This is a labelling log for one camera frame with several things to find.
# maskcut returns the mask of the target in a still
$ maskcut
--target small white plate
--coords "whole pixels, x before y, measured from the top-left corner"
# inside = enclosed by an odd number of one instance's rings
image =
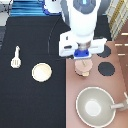
[[[32,76],[36,81],[44,82],[51,77],[51,67],[46,63],[39,63],[32,69]]]
[[[114,119],[116,109],[111,109],[114,100],[111,95],[99,87],[82,90],[76,100],[78,116],[87,125],[94,128],[108,126]]]

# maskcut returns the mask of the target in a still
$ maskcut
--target bowl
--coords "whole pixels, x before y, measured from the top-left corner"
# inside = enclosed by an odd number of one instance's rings
[[[32,76],[36,81],[44,82],[51,77],[51,67],[46,63],[39,63],[32,69]]]
[[[91,127],[106,127],[114,119],[116,110],[111,109],[114,100],[99,87],[82,90],[76,99],[76,111],[80,119]]]

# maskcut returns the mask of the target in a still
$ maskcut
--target brown object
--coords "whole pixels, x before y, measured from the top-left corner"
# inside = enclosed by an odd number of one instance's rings
[[[126,87],[115,42],[110,41],[106,45],[111,48],[111,55],[107,58],[93,55],[91,58],[93,67],[86,79],[76,74],[74,60],[66,60],[66,128],[90,128],[79,118],[75,106],[78,94],[86,87],[94,86],[106,90],[113,97],[115,103],[120,103],[126,99],[124,96]],[[104,61],[114,65],[114,75],[102,76],[99,73],[98,65]],[[128,128],[128,110],[117,111],[113,122],[106,128]]]
[[[119,61],[123,73],[123,78],[125,82],[125,86],[128,93],[128,46],[125,46],[125,44],[128,44],[128,35],[122,35],[122,33],[128,34],[128,20],[122,27],[121,32],[118,34],[118,37],[115,40],[115,44],[122,44],[122,46],[117,46],[117,53],[118,54],[125,54],[123,56],[119,56]]]
[[[92,68],[92,61],[91,59],[84,59],[84,60],[76,60],[75,61],[75,71],[77,74],[81,76],[88,76],[89,71]]]

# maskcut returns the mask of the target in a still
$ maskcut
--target black tablecloth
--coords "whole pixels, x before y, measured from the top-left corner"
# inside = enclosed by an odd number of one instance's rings
[[[19,69],[10,66],[12,55],[0,61],[0,128],[65,128],[65,60],[55,56],[22,55]],[[43,83],[32,77],[32,68],[47,63],[51,78]]]
[[[8,18],[0,51],[0,128],[66,128],[66,60],[55,61],[59,36],[70,30],[62,19],[51,36],[50,56],[47,45],[58,17]],[[95,36],[109,40],[106,20],[106,16],[98,18]],[[22,64],[13,69],[10,63],[17,45]],[[38,63],[47,63],[53,70],[44,83],[32,78],[32,68]]]

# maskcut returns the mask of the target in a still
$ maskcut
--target table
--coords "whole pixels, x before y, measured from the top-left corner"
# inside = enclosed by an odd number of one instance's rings
[[[66,127],[66,60],[56,59],[60,58],[59,36],[70,28],[62,19],[52,33],[48,54],[49,33],[58,18],[8,18],[0,51],[1,128]],[[98,18],[95,36],[111,39],[106,16]],[[17,45],[22,65],[12,69],[10,62]],[[53,70],[52,77],[44,83],[31,76],[32,68],[40,62],[48,63]]]
[[[115,103],[120,103],[125,100],[123,93],[126,92],[126,87],[115,42],[108,41],[106,45],[111,48],[111,55],[107,58],[93,55],[93,67],[87,78],[75,73],[73,60],[66,60],[66,128],[90,128],[81,121],[75,108],[78,94],[86,87],[100,87],[106,90],[113,97]],[[98,65],[101,62],[111,62],[115,67],[114,75],[102,76],[98,71]],[[106,128],[128,128],[128,110],[123,112],[117,111],[113,122]]]

